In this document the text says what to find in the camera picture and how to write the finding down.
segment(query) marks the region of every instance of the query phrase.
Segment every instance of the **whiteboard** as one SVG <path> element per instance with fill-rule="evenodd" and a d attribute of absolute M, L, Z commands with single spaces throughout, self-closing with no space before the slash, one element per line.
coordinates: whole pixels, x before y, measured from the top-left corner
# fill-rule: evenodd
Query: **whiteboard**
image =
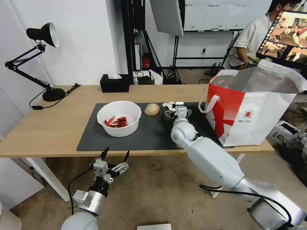
<path fill-rule="evenodd" d="M 239 30 L 263 16 L 272 0 L 185 0 L 184 31 Z"/>

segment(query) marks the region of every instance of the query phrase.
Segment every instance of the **floor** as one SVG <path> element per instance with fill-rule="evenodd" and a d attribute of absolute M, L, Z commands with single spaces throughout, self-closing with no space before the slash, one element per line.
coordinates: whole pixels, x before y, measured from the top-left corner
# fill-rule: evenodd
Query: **floor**
<path fill-rule="evenodd" d="M 184 83 L 197 84 L 202 78 L 210 79 L 203 73 L 201 70 L 197 73 L 183 70 L 180 76 Z M 297 105 L 292 104 L 283 118 L 292 118 L 296 108 Z M 299 126 L 303 121 L 295 119 L 294 124 Z M 121 160 L 119 157 L 107 158 L 114 164 Z M 93 162 L 93 157 L 47 159 L 48 166 L 65 187 Z M 198 187 L 212 183 L 187 156 L 131 157 L 129 165 L 128 171 L 110 186 L 105 208 L 98 218 L 100 229 L 134 230 L 138 225 L 162 223 L 171 223 L 173 230 L 258 229 L 246 210 L 250 203 L 230 194 L 220 194 L 213 199 Z M 248 178 L 271 183 L 307 210 L 307 188 L 277 152 L 247 153 L 240 166 Z M 87 190 L 92 182 L 93 172 L 90 172 L 72 184 L 72 192 Z M 12 211 L 22 219 L 23 230 L 54 230 L 60 229 L 70 216 L 69 207 L 69 203 L 46 185 Z"/>

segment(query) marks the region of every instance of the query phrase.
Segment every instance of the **lamp base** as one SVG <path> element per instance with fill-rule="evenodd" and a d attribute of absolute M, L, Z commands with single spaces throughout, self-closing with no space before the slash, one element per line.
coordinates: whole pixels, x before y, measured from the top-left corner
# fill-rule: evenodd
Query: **lamp base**
<path fill-rule="evenodd" d="M 47 102 L 58 101 L 63 99 L 65 94 L 65 91 L 60 88 L 47 89 L 47 91 L 43 93 L 43 100 Z"/>

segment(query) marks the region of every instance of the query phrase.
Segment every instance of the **lamp shade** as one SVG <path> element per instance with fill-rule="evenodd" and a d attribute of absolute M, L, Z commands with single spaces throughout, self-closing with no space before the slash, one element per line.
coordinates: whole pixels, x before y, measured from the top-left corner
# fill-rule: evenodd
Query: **lamp shade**
<path fill-rule="evenodd" d="M 40 29 L 27 29 L 27 35 L 33 40 L 43 40 L 53 47 L 59 47 L 59 37 L 52 22 L 46 23 Z"/>

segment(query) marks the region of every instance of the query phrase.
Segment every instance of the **black desk lamp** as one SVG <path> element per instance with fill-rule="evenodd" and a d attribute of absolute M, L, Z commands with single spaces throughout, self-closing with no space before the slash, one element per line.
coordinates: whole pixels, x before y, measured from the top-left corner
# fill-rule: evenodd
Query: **black desk lamp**
<path fill-rule="evenodd" d="M 43 99 L 47 102 L 53 102 L 53 101 L 57 101 L 60 99 L 63 99 L 65 97 L 65 91 L 60 89 L 60 88 L 52 88 L 50 86 L 50 83 L 47 83 L 45 81 L 39 80 L 37 78 L 34 78 L 32 76 L 30 76 L 29 74 L 26 74 L 25 72 L 21 71 L 18 69 L 19 66 L 21 66 L 22 64 L 26 63 L 27 61 L 35 58 L 36 56 L 40 55 L 41 53 L 45 52 L 45 44 L 42 43 L 42 41 L 45 41 L 47 44 L 53 46 L 53 47 L 59 47 L 59 38 L 57 36 L 57 31 L 53 25 L 53 23 L 49 22 L 45 25 L 42 26 L 42 28 L 40 29 L 32 29 L 29 28 L 27 29 L 27 35 L 29 38 L 33 39 L 37 44 L 37 46 L 35 46 L 34 48 L 30 49 L 29 51 L 21 54 L 20 56 L 18 56 L 17 58 L 8 61 L 5 63 L 5 66 L 24 76 L 25 78 L 35 82 L 36 84 L 42 86 L 45 88 L 46 92 L 44 92 L 43 94 Z M 22 58 L 23 56 L 31 53 L 32 51 L 38 49 L 39 52 L 34 54 L 31 57 L 27 57 L 27 58 Z"/>

